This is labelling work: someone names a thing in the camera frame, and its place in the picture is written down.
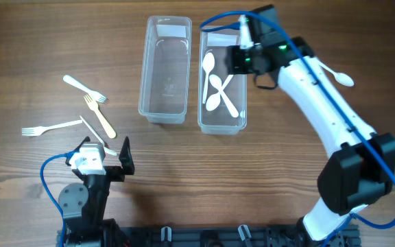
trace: plastic container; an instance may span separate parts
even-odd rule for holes
[[[191,20],[151,16],[147,22],[139,112],[149,122],[181,124],[187,113]]]
[[[206,105],[203,104],[202,99],[206,77],[206,72],[202,68],[202,61],[205,55],[208,52],[213,53],[215,57],[215,66],[209,74],[219,76],[222,83],[224,83],[228,77],[227,68],[224,62],[226,47],[238,45],[239,39],[240,32],[237,30],[219,30],[211,33],[201,32],[197,122],[202,132],[205,134],[237,134],[246,127],[246,75],[234,75],[224,89],[226,96],[239,112],[238,117],[233,117],[230,114],[223,98],[221,98],[220,105],[212,111],[206,109]],[[208,99],[217,92],[218,90],[208,81],[206,98]]]

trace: fork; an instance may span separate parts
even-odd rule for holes
[[[94,111],[94,113],[99,118],[100,123],[103,126],[104,130],[106,131],[106,134],[108,135],[108,137],[111,139],[115,138],[117,136],[117,133],[112,128],[112,126],[109,124],[108,120],[106,120],[106,118],[104,118],[104,116],[100,112],[99,104],[95,100],[93,100],[93,98],[89,95],[85,95],[84,99],[85,99],[86,103],[88,104],[89,108],[92,111]]]
[[[40,136],[42,133],[44,133],[47,130],[52,130],[56,128],[63,128],[67,126],[73,126],[75,124],[81,124],[82,120],[76,120],[76,121],[70,121],[67,123],[61,123],[61,124],[56,124],[54,126],[49,126],[49,127],[33,127],[33,128],[23,128],[22,129],[22,135],[27,136],[27,137],[37,137]]]
[[[103,96],[101,93],[88,89],[86,86],[84,86],[82,83],[80,83],[76,79],[72,78],[70,75],[65,75],[63,77],[63,81],[70,84],[71,86],[75,86],[76,88],[78,88],[82,91],[85,91],[85,93],[88,93],[93,99],[95,99],[96,101],[98,101],[100,103],[105,103],[108,101],[108,98]]]
[[[114,152],[106,147],[106,144],[104,143],[103,139],[96,133],[96,131],[93,129],[93,127],[91,127],[91,125],[82,116],[80,116],[80,119],[86,124],[86,127],[88,127],[88,129],[95,135],[95,137],[97,137],[97,139],[99,139],[101,144],[103,144],[104,152],[106,152],[110,155],[113,155],[113,156],[118,155],[117,152]]]

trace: wood grain tabletop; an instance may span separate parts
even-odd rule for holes
[[[248,124],[235,136],[203,134],[198,126],[199,24],[226,10],[267,1],[123,1],[0,5],[0,246],[54,246],[61,218],[39,178],[45,159],[74,149],[85,125],[22,137],[21,128],[82,115],[119,151],[130,138],[134,176],[113,183],[105,218],[120,226],[293,224],[319,198],[316,180],[327,162],[322,143],[281,90],[254,88],[248,78]],[[281,25],[302,36],[318,57],[355,80],[333,83],[378,133],[395,136],[395,1],[274,1]],[[147,20],[193,21],[188,108],[181,125],[139,115]],[[228,24],[234,19],[220,21]],[[109,139],[70,74],[110,102],[101,111],[117,131]],[[267,77],[259,79],[271,83]],[[107,156],[106,165],[118,165]],[[45,170],[52,194],[79,180],[60,159]],[[363,213],[389,222],[395,189]],[[395,246],[395,227],[361,227],[363,246]]]

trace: white plastic spoon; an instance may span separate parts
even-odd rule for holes
[[[230,83],[231,78],[232,78],[232,75],[228,75],[224,84],[222,85],[222,90],[224,90],[226,88],[226,86],[228,85],[228,83]],[[218,91],[217,93],[208,97],[205,107],[206,107],[207,111],[212,111],[212,110],[216,109],[219,105],[220,105],[220,92]]]
[[[344,74],[344,73],[336,73],[332,69],[330,69],[327,65],[322,63],[321,61],[318,60],[318,64],[328,70],[328,72],[332,73],[335,76],[335,80],[339,82],[340,84],[343,84],[344,86],[354,86],[355,82],[353,82],[353,79]]]
[[[222,99],[224,99],[226,108],[230,112],[232,117],[238,117],[239,112],[235,108],[235,106],[232,104],[230,99],[228,99],[228,96],[226,96],[224,90],[222,90],[222,80],[220,80],[219,76],[217,75],[210,75],[210,83],[212,86],[214,86],[217,90],[219,90],[220,95],[222,96]]]
[[[210,72],[214,69],[214,55],[211,52],[208,52],[204,60],[202,61],[202,68],[205,71],[205,83],[204,83],[204,93],[202,96],[202,103],[205,104],[206,102],[206,94],[208,93],[208,77],[210,75]]]

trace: beige fork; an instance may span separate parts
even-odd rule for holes
[[[89,95],[85,95],[84,99],[86,103],[88,104],[89,108],[94,111],[94,113],[97,115],[97,117],[100,120],[101,125],[103,126],[104,130],[106,131],[106,134],[108,135],[109,138],[115,138],[117,136],[117,133],[115,130],[112,128],[112,126],[109,124],[108,120],[104,118],[103,114],[99,110],[99,104],[93,100],[92,97]]]

